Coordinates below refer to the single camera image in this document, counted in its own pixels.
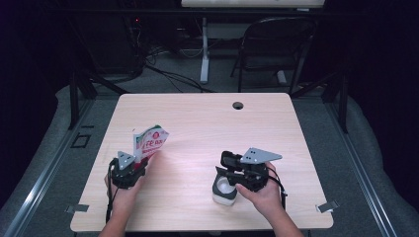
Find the black chair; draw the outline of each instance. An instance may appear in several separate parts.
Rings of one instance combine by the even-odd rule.
[[[290,94],[303,47],[313,36],[315,28],[313,20],[303,17],[265,18],[250,25],[230,74],[233,77],[235,69],[239,68],[238,92],[242,88],[243,70],[272,71],[275,75],[281,70],[292,70],[292,81],[287,84]]]

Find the desk leg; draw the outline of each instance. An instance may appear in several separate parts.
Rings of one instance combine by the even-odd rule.
[[[201,67],[201,83],[207,84],[209,81],[209,39],[207,35],[207,18],[203,18],[203,65]]]

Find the snack bag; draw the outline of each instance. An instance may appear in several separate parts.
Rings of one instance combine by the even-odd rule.
[[[142,161],[148,161],[164,144],[168,136],[169,133],[158,124],[141,134],[134,134],[133,155],[135,157],[135,169],[140,167]]]

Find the table top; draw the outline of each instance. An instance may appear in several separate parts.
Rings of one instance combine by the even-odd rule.
[[[182,7],[195,8],[322,8],[324,0],[182,0]]]
[[[236,110],[235,102],[243,104]],[[126,94],[120,97],[79,201],[75,232],[100,231],[108,198],[104,177],[119,150],[132,152],[132,135],[160,124],[170,133],[151,158],[127,231],[271,229],[253,204],[237,195],[232,206],[212,200],[215,166],[224,150],[249,147],[283,155],[273,161],[289,196],[287,212],[300,229],[329,228],[326,199],[288,94]]]

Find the human arm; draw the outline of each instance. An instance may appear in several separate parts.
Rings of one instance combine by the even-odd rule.
[[[112,197],[115,196],[115,198],[111,218],[99,234],[100,237],[125,236],[126,224],[135,206],[136,196],[143,183],[144,178],[141,177],[129,190],[118,189],[112,182],[108,184],[108,176],[105,177],[105,184],[107,187],[111,185],[111,195]]]
[[[270,162],[267,162],[266,165],[275,171],[275,166]],[[269,171],[269,175],[276,177],[272,170]],[[269,179],[266,187],[257,193],[249,191],[240,184],[236,185],[236,189],[245,198],[252,201],[255,208],[268,220],[276,237],[302,236],[281,205],[280,190],[275,181]]]

